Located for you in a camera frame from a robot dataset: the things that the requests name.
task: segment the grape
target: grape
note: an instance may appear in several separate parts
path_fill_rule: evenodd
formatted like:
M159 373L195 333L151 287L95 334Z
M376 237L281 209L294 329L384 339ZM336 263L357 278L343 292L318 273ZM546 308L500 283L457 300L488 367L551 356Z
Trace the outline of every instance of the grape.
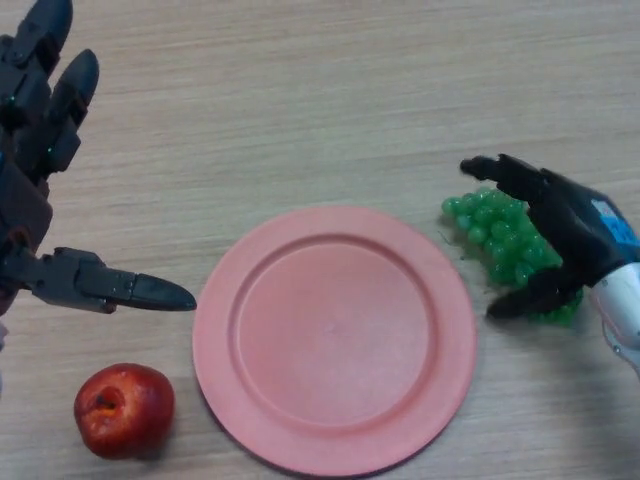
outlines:
M502 240L502 244L512 257L517 258L519 256L518 248L520 247L520 237L516 233L509 233L504 240Z
M472 215L479 204L480 198L473 193L465 193L460 201L460 211L461 213Z
M501 209L507 203L509 203L510 198L499 190L494 190L489 193L486 197L486 204L492 208Z
M518 227L516 228L519 234L525 235L527 237L536 234L536 227L531 223L529 217L523 217L518 222Z
M496 240L503 240L509 235L511 232L511 227L508 223L503 221L497 221L493 225L491 225L491 235Z
M519 201L512 201L502 207L502 218L508 221L518 221L524 212L524 207Z
M533 273L533 267L526 263L518 263L515 268L515 280L519 287L524 287Z
M491 207L487 207L486 205L480 206L473 214L473 220L478 225L481 225L483 227L489 227L491 225L493 217L493 209Z
M446 216L455 218L471 243L482 245L490 259L487 269L492 283L521 288L536 270L562 263L527 216L526 204L497 189L481 187L462 197L447 198L441 208ZM564 307L530 318L570 326L583 296L580 290Z
M460 210L460 199L457 197L447 198L442 202L442 213L447 217L454 217Z
M509 252L501 243L494 243L493 248L489 252L491 258L498 263L506 263L509 258Z
M472 225L471 217L469 215L459 215L456 218L456 223L462 230L469 230Z
M469 230L469 240L473 243L481 244L487 239L487 231L482 227L471 227Z

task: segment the robotic finger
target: robotic finger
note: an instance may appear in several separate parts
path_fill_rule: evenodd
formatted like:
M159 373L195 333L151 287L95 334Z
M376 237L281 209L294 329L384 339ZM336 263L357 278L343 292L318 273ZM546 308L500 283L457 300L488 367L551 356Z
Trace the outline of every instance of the robotic finger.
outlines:
M193 310L195 299L183 287L108 268L95 253L36 254L53 218L49 177L66 171L78 151L78 130L99 80L98 59L86 49L49 87L72 20L71 0L37 0L16 35L0 38L0 315L19 290L99 313L118 305Z

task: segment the table surface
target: table surface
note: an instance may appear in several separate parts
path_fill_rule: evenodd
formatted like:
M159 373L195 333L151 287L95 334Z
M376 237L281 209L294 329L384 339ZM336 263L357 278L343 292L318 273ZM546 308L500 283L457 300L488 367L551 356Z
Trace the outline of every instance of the table surface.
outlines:
M28 2L0 5L0 31L13 33ZM62 63L92 48L101 82L82 148L51 180L42 252L97 251L197 294L274 215L384 210L455 260L479 352L449 428L380 478L638 478L640 385L591 309L579 332L488 326L484 273L437 218L445 197L473 188L462 158L505 152L611 194L640 225L639 22L633 0L77 0ZM21 294L3 320L0 478L281 478L211 419L192 314L103 317ZM176 431L155 462L102 461L74 424L77 389L121 361L176 389Z

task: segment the red apple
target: red apple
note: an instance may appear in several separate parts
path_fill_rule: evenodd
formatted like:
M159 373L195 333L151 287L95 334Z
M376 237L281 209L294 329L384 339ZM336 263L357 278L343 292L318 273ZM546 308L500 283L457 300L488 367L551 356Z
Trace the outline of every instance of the red apple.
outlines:
M94 454L125 459L158 450L171 430L175 394L153 368L119 363L89 378L73 413L82 441Z

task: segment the wood grain surface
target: wood grain surface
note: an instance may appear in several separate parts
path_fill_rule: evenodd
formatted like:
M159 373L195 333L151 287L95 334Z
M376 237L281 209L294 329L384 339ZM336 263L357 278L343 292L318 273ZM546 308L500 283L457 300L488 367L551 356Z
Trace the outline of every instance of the wood grain surface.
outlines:
M1 0L0 32L28 7ZM92 48L101 81L83 146L51 182L42 252L93 250L197 294L274 215L384 210L455 260L479 358L446 432L380 478L640 478L640 383L592 310L578 332L488 326L483 270L437 222L445 197L475 187L458 162L505 152L611 194L640 226L639 25L636 0L76 0L61 67ZM209 415L192 314L99 316L21 294L3 321L1 479L283 477ZM120 361L158 368L177 391L155 462L97 459L74 424L77 389Z

